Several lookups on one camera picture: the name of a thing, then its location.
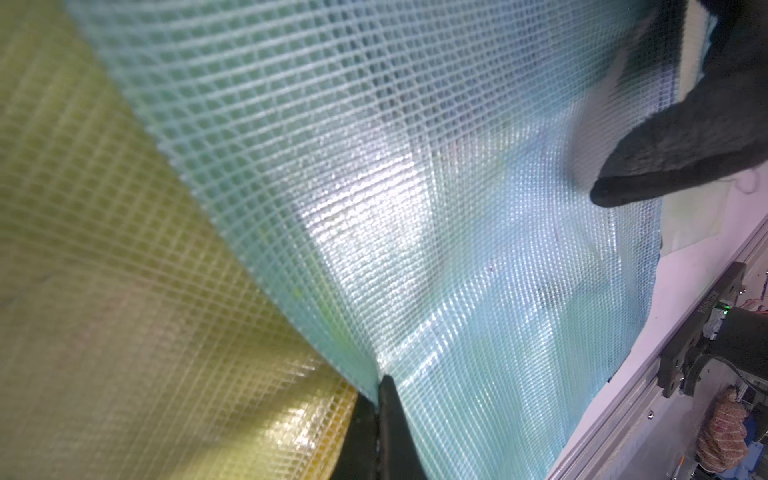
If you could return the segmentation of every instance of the machine part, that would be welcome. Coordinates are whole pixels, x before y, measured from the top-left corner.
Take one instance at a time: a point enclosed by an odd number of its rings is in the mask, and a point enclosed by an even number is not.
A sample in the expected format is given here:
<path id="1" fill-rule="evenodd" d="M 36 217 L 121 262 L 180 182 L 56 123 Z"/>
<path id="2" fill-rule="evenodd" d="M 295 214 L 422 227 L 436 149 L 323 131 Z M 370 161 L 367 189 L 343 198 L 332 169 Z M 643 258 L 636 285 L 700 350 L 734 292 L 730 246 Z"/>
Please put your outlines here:
<path id="1" fill-rule="evenodd" d="M 704 324 L 701 332 L 704 338 L 714 340 L 717 338 L 717 333 L 720 331 L 720 326 L 723 325 L 723 320 L 727 311 L 713 308 L 710 314 L 710 319 Z"/>
<path id="2" fill-rule="evenodd" d="M 426 480 L 391 376 L 379 385 L 378 415 L 368 399 L 357 400 L 331 480 L 348 478 Z"/>
<path id="3" fill-rule="evenodd" d="M 704 325 L 718 301 L 724 299 L 732 303 L 736 300 L 745 271 L 745 263 L 730 264 L 662 350 L 658 385 L 664 389 L 665 397 L 669 398 L 677 390 L 682 377 L 698 377 L 684 373 L 697 362 L 700 351 L 694 347 L 702 339 Z"/>
<path id="4" fill-rule="evenodd" d="M 741 308 L 728 311 L 707 353 L 728 359 L 739 370 L 768 379 L 768 316 Z"/>
<path id="5" fill-rule="evenodd" d="M 709 345 L 709 346 L 707 346 L 707 349 L 706 349 L 707 353 L 704 353 L 704 354 L 698 356 L 696 358 L 696 361 L 693 363 L 693 365 L 691 365 L 688 368 L 688 370 L 687 370 L 688 371 L 688 375 L 690 375 L 691 378 L 696 379 L 696 380 L 694 380 L 693 382 L 682 382 L 680 384 L 680 387 L 682 389 L 683 394 L 684 395 L 688 395 L 688 396 L 694 396 L 694 392 L 695 392 L 695 389 L 696 389 L 696 383 L 699 380 L 701 380 L 700 375 L 701 375 L 702 370 L 704 370 L 704 367 L 707 366 L 707 364 L 709 363 L 710 360 L 718 360 L 718 361 L 728 365 L 729 368 L 732 369 L 741 378 L 741 380 L 747 386 L 749 386 L 752 390 L 755 390 L 756 392 L 758 392 L 758 393 L 760 393 L 762 395 L 768 396 L 768 392 L 766 392 L 765 390 L 761 389 L 759 386 L 755 385 L 753 382 L 748 380 L 744 376 L 744 374 L 743 374 L 743 371 L 744 371 L 744 372 L 748 372 L 748 373 L 751 373 L 752 375 L 754 375 L 754 373 L 750 372 L 750 369 L 753 370 L 753 371 L 756 371 L 761 366 L 764 366 L 764 361 L 762 361 L 762 357 L 761 356 L 755 357 L 755 353 L 759 352 L 759 349 L 760 349 L 760 347 L 762 345 L 765 345 L 766 337 L 765 336 L 755 336 L 753 339 L 755 340 L 755 342 L 752 343 L 751 345 L 748 345 L 745 348 L 745 352 L 743 352 L 743 353 L 742 352 L 734 353 L 733 349 L 731 349 L 730 347 L 726 348 L 726 349 L 723 349 L 723 350 L 725 352 L 727 352 L 729 355 L 734 356 L 736 361 L 741 361 L 742 365 L 745 365 L 745 363 L 744 363 L 745 359 L 746 359 L 747 362 L 749 362 L 752 359 L 758 358 L 757 365 L 751 366 L 751 365 L 747 364 L 747 369 L 741 369 L 736 364 L 734 364 L 730 359 L 728 359 L 726 357 L 723 357 L 723 356 L 713 355 L 711 353 L 711 351 L 712 351 L 711 345 Z"/>

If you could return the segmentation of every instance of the gloved hand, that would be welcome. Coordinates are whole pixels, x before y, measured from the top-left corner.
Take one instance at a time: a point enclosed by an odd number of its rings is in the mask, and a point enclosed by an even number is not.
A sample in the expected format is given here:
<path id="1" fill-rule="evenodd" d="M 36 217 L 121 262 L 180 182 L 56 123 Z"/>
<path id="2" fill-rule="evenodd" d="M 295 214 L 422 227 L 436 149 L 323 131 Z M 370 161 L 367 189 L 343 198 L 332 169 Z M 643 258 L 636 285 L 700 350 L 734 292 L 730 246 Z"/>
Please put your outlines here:
<path id="1" fill-rule="evenodd" d="M 703 79 L 619 142 L 590 192 L 595 204 L 659 197 L 768 159 L 768 2 L 701 2 L 718 17 Z"/>

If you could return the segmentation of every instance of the yellow mesh fabric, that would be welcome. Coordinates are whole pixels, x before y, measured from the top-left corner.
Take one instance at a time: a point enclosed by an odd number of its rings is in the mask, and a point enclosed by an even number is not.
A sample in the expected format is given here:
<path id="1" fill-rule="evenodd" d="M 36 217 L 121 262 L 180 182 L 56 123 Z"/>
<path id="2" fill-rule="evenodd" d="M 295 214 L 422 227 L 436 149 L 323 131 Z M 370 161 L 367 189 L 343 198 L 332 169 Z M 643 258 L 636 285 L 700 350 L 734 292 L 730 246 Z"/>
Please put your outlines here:
<path id="1" fill-rule="evenodd" d="M 356 393 L 61 5 L 0 4 L 0 478 L 327 478 Z"/>

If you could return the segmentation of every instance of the reinforced plastic sheet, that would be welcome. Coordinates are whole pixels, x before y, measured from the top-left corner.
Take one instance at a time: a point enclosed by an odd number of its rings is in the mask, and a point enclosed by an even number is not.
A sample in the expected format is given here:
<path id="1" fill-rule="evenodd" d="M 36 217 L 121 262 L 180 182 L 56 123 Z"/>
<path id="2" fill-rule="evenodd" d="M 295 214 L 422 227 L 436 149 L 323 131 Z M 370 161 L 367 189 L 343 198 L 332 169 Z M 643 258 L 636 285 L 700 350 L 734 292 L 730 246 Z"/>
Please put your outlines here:
<path id="1" fill-rule="evenodd" d="M 328 478 L 357 391 L 56 0 L 0 2 L 0 478 Z"/>
<path id="2" fill-rule="evenodd" d="M 659 202 L 588 189 L 675 100 L 679 3 L 68 8 L 258 286 L 466 480 L 544 478 L 644 324 Z"/>

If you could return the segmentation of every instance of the white surface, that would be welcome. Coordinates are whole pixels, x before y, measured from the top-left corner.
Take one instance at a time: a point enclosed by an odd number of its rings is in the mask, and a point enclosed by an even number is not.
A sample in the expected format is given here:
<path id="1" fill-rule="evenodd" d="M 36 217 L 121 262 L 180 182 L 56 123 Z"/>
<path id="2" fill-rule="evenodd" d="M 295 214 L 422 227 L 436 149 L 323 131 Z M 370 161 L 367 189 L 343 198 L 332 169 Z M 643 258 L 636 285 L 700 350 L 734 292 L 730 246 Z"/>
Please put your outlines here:
<path id="1" fill-rule="evenodd" d="M 628 384 L 633 374 L 646 361 L 658 355 L 667 337 L 683 321 L 694 303 L 725 270 L 745 241 L 768 215 L 768 163 L 757 169 L 766 181 L 751 195 L 732 188 L 728 196 L 720 233 L 714 237 L 662 257 L 656 273 L 653 302 L 648 321 L 635 341 L 632 351 L 611 382 L 598 393 L 581 418 L 565 449 L 556 461 L 562 460 L 611 401 Z M 737 177 L 751 181 L 747 171 Z"/>
<path id="2" fill-rule="evenodd" d="M 732 188 L 729 182 L 712 182 L 667 195 L 661 214 L 661 254 L 719 234 Z"/>

